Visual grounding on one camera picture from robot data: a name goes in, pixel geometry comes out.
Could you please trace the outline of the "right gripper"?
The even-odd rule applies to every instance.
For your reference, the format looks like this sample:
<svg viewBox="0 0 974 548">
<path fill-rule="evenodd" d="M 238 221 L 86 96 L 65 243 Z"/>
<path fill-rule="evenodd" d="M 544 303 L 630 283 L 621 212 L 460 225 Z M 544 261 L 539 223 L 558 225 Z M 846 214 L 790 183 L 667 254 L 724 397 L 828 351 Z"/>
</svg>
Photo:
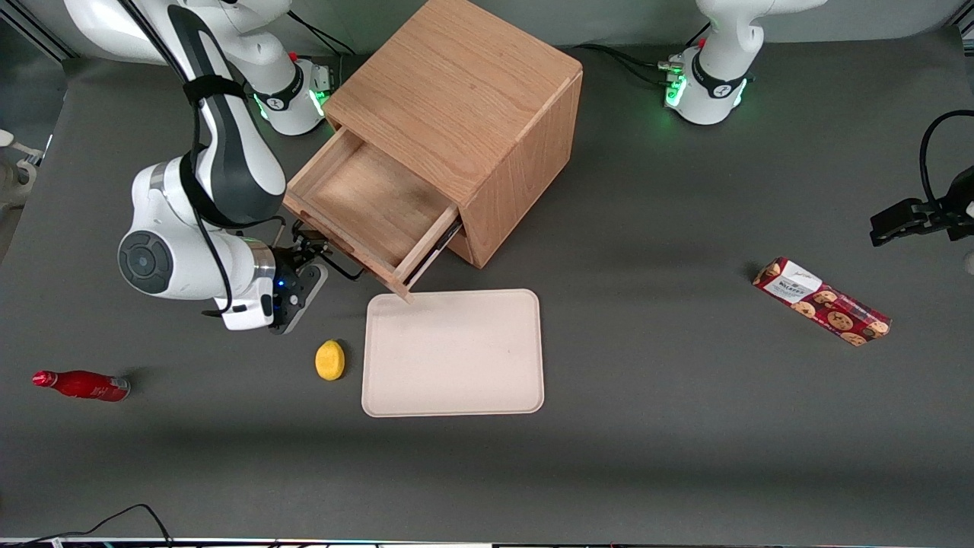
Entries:
<svg viewBox="0 0 974 548">
<path fill-rule="evenodd" d="M 306 263 L 331 264 L 327 241 L 319 241 L 312 228 L 292 226 L 296 249 L 304 250 Z M 224 326 L 232 332 L 268 327 L 273 333 L 290 333 L 307 303 L 307 280 L 301 277 L 289 252 L 261 241 L 240 241 L 231 247 L 224 298 Z"/>
</svg>

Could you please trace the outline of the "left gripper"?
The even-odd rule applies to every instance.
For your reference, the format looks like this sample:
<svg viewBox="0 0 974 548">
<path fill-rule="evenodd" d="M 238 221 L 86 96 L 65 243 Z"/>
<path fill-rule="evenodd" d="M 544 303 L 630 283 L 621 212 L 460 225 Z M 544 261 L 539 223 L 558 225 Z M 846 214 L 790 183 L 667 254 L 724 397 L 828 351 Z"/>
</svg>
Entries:
<svg viewBox="0 0 974 548">
<path fill-rule="evenodd" d="M 957 174 L 944 197 L 941 209 L 949 225 L 929 222 L 925 202 L 908 198 L 872 216 L 872 246 L 881 247 L 898 238 L 933 234 L 947 229 L 950 241 L 973 236 L 973 167 Z"/>
</svg>

